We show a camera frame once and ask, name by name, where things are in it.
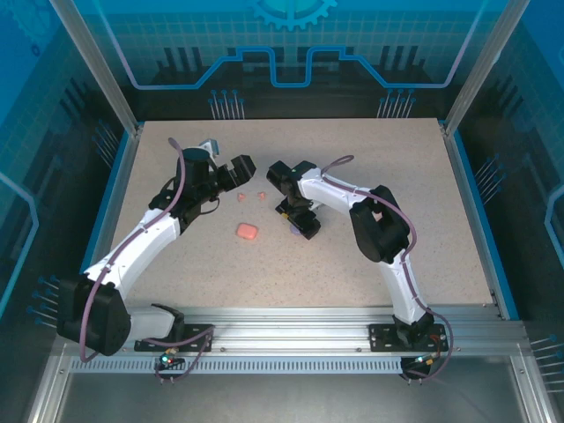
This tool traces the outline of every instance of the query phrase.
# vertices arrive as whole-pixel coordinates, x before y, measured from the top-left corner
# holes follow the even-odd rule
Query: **speckled tabletop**
[[[363,307],[389,305],[375,263],[358,250],[350,219],[329,208],[311,241],[290,232],[274,208],[282,195],[266,181],[268,166],[302,160],[366,187],[388,186],[418,230],[412,265],[430,304],[491,302],[486,278],[435,119],[327,119],[148,122],[123,201],[114,245],[141,219],[152,196],[174,175],[176,153],[206,138],[219,142],[223,164],[248,154],[251,182],[221,195],[218,210],[199,217],[148,266],[127,298],[130,305],[173,307]],[[261,201],[259,192],[265,192]],[[246,199],[237,201],[237,194]],[[258,226],[254,241],[235,236],[239,223]]]

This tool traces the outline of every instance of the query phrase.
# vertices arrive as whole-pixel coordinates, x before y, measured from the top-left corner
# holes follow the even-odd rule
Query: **robotic arm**
[[[362,191],[370,192],[397,207],[390,190],[382,185],[376,189],[359,189],[322,174],[322,169],[307,161],[292,169],[278,161],[269,168],[266,177],[286,196],[276,211],[308,240],[321,227],[314,213],[321,205],[328,205],[350,216],[360,251],[369,260],[378,263],[390,291],[397,337],[406,349],[414,349],[421,342],[426,342],[434,326],[434,318],[425,310],[427,304],[412,294],[401,259],[409,245],[409,227],[390,208],[362,194]],[[338,186],[349,188],[352,192]],[[409,255],[404,262],[419,297]]]
[[[218,167],[215,161],[218,154],[219,148],[215,140],[206,140],[198,147],[182,150],[184,186],[180,187],[182,178],[179,159],[175,177],[149,203],[149,210],[131,234],[83,275],[61,281],[57,315],[59,335],[79,341],[87,298],[94,281],[103,278],[100,289],[93,298],[86,326],[86,346],[98,353],[112,355],[129,340],[183,340],[184,316],[179,311],[153,304],[149,308],[128,312],[123,301],[153,258],[182,235],[198,216],[207,213],[202,213],[202,204],[219,202],[221,192],[248,182],[256,171],[252,159],[246,155],[231,160],[233,169],[228,169],[227,165]],[[168,189],[171,182],[173,189]],[[182,193],[169,213],[149,225],[171,204],[178,189]],[[110,263],[110,258],[116,251],[121,252]]]

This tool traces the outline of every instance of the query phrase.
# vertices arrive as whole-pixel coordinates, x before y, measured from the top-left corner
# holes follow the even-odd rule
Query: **pink cube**
[[[243,240],[254,240],[258,235],[258,227],[250,225],[248,223],[240,223],[237,227],[237,236],[241,237]]]

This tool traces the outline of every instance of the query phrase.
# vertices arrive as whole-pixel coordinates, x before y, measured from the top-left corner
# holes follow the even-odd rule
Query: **glass panel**
[[[46,0],[0,7],[0,409],[21,421],[123,128]]]
[[[459,128],[533,340],[551,333],[564,338],[562,25],[562,2],[531,2]],[[558,374],[561,366],[553,368]]]
[[[141,120],[442,118],[506,0],[250,3],[78,8]]]

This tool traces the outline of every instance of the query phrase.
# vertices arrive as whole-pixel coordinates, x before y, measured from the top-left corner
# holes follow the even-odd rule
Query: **blue printed graphic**
[[[33,42],[49,34],[51,12],[48,0],[0,0],[26,37]]]
[[[266,25],[273,24],[293,31],[296,26],[306,29],[308,24],[317,25],[317,19],[329,16],[329,8],[337,6],[335,0],[251,0],[250,7],[255,18],[264,19]]]

